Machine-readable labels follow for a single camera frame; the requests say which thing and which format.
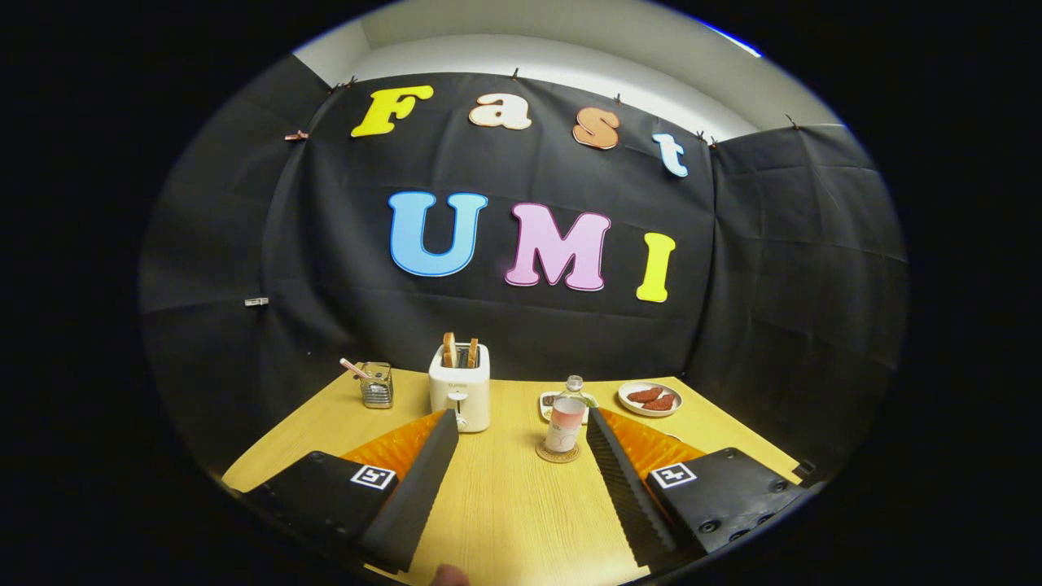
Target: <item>toast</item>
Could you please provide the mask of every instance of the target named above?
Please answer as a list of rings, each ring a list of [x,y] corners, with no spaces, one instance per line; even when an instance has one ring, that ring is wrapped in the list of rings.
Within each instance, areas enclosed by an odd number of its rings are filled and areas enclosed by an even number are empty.
[[[442,338],[442,344],[444,345],[442,362],[445,368],[455,368],[460,364],[460,351],[455,347],[455,334],[447,332]]]
[[[467,368],[477,367],[477,338],[470,339],[470,349],[467,351]]]

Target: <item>light blue letter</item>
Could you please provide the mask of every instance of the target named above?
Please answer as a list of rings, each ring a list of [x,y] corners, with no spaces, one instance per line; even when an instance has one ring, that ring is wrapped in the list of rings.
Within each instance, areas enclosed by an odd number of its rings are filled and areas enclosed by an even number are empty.
[[[688,168],[680,165],[680,155],[684,154],[684,147],[676,144],[672,135],[651,135],[654,142],[659,143],[662,149],[662,162],[666,168],[677,177],[687,177]]]
[[[452,247],[448,252],[431,254],[423,247],[423,224],[427,210],[438,201],[422,191],[403,191],[391,196],[394,209],[391,222],[391,258],[405,272],[419,276],[446,276],[463,270],[474,257],[477,238],[477,213],[489,204],[489,198],[476,193],[454,193],[449,205],[455,207],[456,221],[452,231]]]

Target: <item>white toaster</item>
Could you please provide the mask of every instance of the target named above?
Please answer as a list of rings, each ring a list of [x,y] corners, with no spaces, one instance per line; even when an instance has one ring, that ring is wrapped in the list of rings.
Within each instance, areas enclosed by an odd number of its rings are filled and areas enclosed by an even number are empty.
[[[466,351],[470,344],[456,344]],[[492,422],[489,397],[489,368],[492,360],[489,348],[477,345],[477,364],[474,368],[446,368],[442,366],[445,345],[438,346],[430,360],[430,411],[443,409],[456,411],[456,428],[461,433],[482,432]]]

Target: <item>small dish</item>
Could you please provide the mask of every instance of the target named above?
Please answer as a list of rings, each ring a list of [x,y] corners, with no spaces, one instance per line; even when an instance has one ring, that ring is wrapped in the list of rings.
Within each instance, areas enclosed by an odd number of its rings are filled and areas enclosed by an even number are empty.
[[[647,389],[653,387],[661,387],[664,394],[669,393],[676,397],[675,399],[673,399],[672,409],[670,409],[669,411],[654,411],[653,409],[644,409],[643,405],[626,398],[626,395],[637,393],[640,391],[646,391]],[[632,381],[629,383],[624,383],[621,387],[619,387],[618,396],[619,396],[619,402],[621,402],[623,407],[625,407],[629,411],[632,411],[634,413],[637,413],[638,415],[645,415],[647,417],[667,417],[679,411],[680,407],[684,405],[684,397],[680,396],[680,393],[676,392],[675,390],[661,383],[650,383],[648,381]]]
[[[543,397],[552,397],[559,394],[561,394],[561,391],[550,391],[548,393],[543,393],[539,395],[539,414],[543,417],[543,420],[546,422],[550,421],[550,413],[553,412],[553,408],[548,405],[543,405]],[[591,395],[590,393],[581,393],[581,394],[582,398],[587,398],[593,401],[594,407],[600,407],[600,404],[597,402],[597,397]],[[590,408],[587,407],[586,410],[582,412],[582,424],[586,425],[587,421],[589,420],[590,420]]]

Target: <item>white wall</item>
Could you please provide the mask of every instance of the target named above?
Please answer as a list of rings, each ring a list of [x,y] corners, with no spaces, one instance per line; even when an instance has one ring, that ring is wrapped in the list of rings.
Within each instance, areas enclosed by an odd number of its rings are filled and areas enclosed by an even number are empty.
[[[728,5],[755,10],[741,4]],[[697,17],[697,6],[691,9]],[[664,73],[760,130],[789,126],[786,114],[800,124],[840,122],[770,55],[752,56],[692,16],[645,0],[399,0],[364,16],[362,28],[373,50],[461,34],[569,43]]]
[[[356,23],[330,31],[295,54],[330,86],[351,76],[375,79],[432,72],[473,72],[551,81],[621,100],[718,141],[755,132],[753,124],[676,79],[601,51],[508,34],[465,34],[361,50]]]

